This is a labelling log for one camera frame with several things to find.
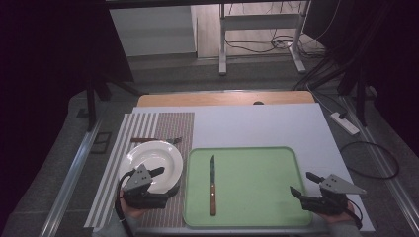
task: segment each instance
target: white plate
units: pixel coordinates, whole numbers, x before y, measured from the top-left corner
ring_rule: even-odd
[[[164,167],[163,174],[152,178],[153,182],[148,191],[153,194],[165,194],[170,190],[178,182],[183,169],[182,155],[179,150],[164,141],[149,141],[133,148],[121,161],[120,178],[141,164],[144,164],[147,170]]]

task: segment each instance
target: green cutting board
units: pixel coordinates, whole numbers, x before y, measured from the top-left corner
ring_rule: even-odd
[[[216,216],[210,215],[210,158],[215,158]],[[191,227],[286,227],[311,222],[290,186],[302,191],[288,147],[199,148],[188,159],[184,219]]]

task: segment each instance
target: knife handle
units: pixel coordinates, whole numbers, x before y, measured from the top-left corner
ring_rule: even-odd
[[[210,215],[216,215],[215,184],[210,185]]]
[[[139,143],[143,143],[143,142],[147,142],[147,141],[153,141],[153,140],[158,140],[157,138],[136,138],[133,137],[130,142],[139,142]]]

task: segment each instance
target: striped placemat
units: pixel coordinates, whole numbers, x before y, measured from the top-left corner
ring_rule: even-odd
[[[139,224],[143,227],[183,226],[184,174],[188,155],[192,149],[193,128],[194,113],[126,114],[84,227],[101,228],[109,222],[114,207],[120,162],[138,145],[129,142],[132,137],[165,139],[181,136],[182,142],[175,145],[184,160],[181,189],[168,200],[165,209],[148,211],[140,219]]]

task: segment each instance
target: white power strip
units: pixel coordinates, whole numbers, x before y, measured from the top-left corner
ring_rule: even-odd
[[[345,118],[339,118],[339,113],[335,112],[330,117],[335,120],[340,126],[342,126],[349,134],[355,135],[360,132],[355,126],[353,126],[348,120]]]

